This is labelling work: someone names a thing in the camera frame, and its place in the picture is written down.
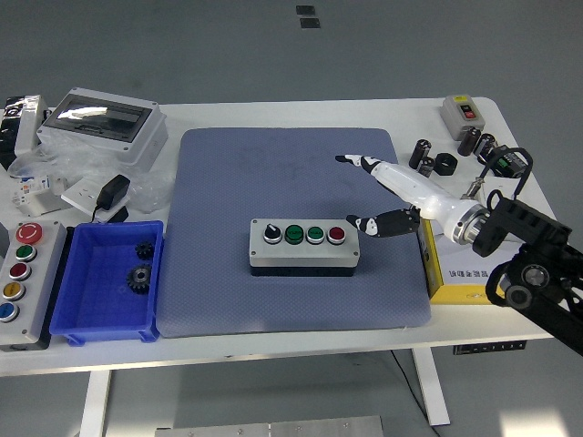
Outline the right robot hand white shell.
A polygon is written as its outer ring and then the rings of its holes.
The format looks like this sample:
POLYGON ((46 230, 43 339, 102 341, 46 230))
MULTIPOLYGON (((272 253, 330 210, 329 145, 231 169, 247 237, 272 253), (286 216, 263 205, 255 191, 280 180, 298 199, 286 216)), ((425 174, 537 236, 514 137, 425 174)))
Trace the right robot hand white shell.
POLYGON ((422 219, 435 220, 444 235, 458 244, 466 244, 463 236, 469 223, 484 210, 477 201, 456 198, 409 167, 361 155, 338 155, 335 159, 362 168, 384 188, 418 208, 422 219))

